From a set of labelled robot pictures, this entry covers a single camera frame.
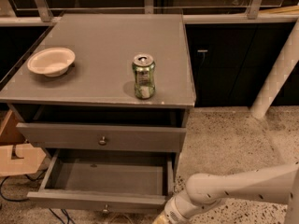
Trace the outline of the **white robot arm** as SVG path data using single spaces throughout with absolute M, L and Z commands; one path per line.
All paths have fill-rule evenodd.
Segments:
M 299 21 L 294 25 L 250 112 L 262 118 L 299 61 Z M 299 163 L 234 175 L 191 175 L 152 224 L 185 224 L 226 198 L 281 203 L 288 206 L 284 224 L 299 224 Z

